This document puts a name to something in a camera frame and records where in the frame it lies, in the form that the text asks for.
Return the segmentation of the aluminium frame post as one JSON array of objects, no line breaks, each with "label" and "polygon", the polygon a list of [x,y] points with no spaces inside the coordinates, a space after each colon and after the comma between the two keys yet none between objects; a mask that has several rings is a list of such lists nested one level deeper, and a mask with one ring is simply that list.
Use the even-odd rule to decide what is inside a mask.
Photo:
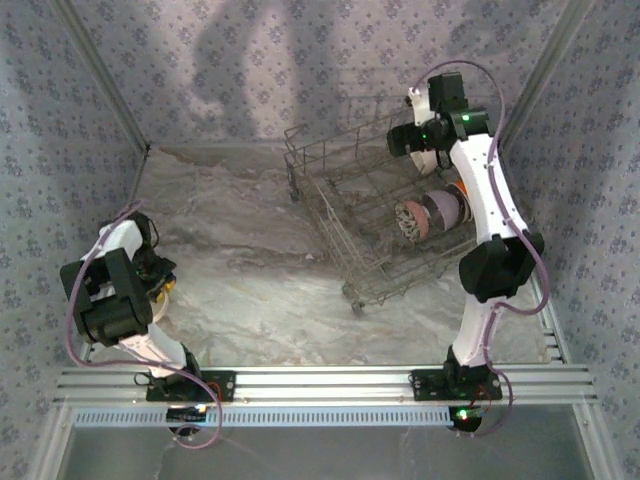
[{"label": "aluminium frame post", "polygon": [[500,145],[508,151],[531,115],[536,102],[571,45],[585,17],[597,0],[567,0],[544,48],[536,61],[521,95],[514,104],[501,134]]},{"label": "aluminium frame post", "polygon": [[136,150],[145,154],[149,144],[73,2],[71,0],[48,0],[48,2],[69,35],[72,44],[123,129],[125,136]]}]

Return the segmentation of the aluminium frame leg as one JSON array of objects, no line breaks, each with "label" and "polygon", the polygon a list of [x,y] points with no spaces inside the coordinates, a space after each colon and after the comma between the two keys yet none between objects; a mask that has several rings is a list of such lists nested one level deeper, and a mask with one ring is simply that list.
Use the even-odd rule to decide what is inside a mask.
[{"label": "aluminium frame leg", "polygon": [[73,408],[55,405],[36,444],[27,480],[56,480],[73,428]]},{"label": "aluminium frame leg", "polygon": [[624,480],[604,414],[597,404],[574,404],[574,415],[595,480]]}]

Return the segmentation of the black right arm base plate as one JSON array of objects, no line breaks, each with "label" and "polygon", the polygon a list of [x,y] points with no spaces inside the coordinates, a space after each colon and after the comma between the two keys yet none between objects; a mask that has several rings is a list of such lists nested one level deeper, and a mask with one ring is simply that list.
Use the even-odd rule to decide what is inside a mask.
[{"label": "black right arm base plate", "polygon": [[455,380],[443,369],[419,369],[409,374],[415,401],[501,400],[503,391],[498,377],[488,370],[480,377]]}]

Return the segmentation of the orange bowl white inside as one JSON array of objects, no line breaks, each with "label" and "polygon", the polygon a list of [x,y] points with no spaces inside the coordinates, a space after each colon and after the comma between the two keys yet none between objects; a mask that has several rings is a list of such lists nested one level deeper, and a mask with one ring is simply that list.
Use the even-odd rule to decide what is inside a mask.
[{"label": "orange bowl white inside", "polygon": [[473,219],[473,213],[468,200],[466,187],[461,180],[446,185],[446,191],[454,196],[458,202],[458,223],[467,223]]}]

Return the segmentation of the aluminium mounting rail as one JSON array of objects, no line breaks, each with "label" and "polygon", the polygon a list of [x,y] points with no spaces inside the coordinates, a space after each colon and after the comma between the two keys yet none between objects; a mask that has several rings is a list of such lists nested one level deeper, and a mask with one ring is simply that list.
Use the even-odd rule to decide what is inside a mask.
[{"label": "aluminium mounting rail", "polygon": [[[413,402],[412,366],[236,367],[235,405],[400,405]],[[500,365],[516,405],[595,403],[589,369],[562,363]],[[146,389],[123,368],[71,368],[54,390],[56,402],[134,404]]]}]

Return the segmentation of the cream bowl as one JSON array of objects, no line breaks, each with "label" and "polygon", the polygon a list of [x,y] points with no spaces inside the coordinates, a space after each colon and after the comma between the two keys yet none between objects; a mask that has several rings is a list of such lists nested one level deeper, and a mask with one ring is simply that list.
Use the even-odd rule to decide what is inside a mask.
[{"label": "cream bowl", "polygon": [[[166,295],[166,300],[163,303],[156,303],[156,297],[160,294],[160,293],[164,293]],[[157,323],[159,322],[162,318],[164,318],[167,314],[167,311],[169,309],[169,304],[170,304],[170,293],[168,293],[164,287],[161,288],[160,292],[158,293],[158,295],[155,297],[154,300],[152,300],[150,302],[151,305],[151,309],[152,309],[152,322],[153,323]]]}]

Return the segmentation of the striped bowl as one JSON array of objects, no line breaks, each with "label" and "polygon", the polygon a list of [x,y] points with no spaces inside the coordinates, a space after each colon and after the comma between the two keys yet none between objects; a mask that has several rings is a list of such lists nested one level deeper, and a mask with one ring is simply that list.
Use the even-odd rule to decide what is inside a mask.
[{"label": "striped bowl", "polygon": [[460,202],[446,190],[430,190],[421,198],[428,213],[429,225],[437,232],[445,232],[460,222]]}]

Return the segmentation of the pink patterned bowl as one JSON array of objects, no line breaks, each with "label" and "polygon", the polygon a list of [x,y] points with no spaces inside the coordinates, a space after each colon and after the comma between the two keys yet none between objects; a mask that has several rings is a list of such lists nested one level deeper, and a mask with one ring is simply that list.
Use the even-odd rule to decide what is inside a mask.
[{"label": "pink patterned bowl", "polygon": [[404,237],[413,244],[424,241],[430,230],[429,215],[421,204],[406,200],[394,207],[396,223]]}]

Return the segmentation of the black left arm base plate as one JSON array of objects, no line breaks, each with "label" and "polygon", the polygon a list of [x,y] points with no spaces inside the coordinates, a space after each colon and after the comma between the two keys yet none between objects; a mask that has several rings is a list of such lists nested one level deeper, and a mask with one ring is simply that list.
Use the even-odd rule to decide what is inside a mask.
[{"label": "black left arm base plate", "polygon": [[[234,399],[235,371],[203,371],[201,381],[221,402]],[[138,373],[134,376],[134,383],[146,388],[145,399],[148,402],[213,402],[213,397],[202,386],[179,374],[155,378],[150,373]]]}]

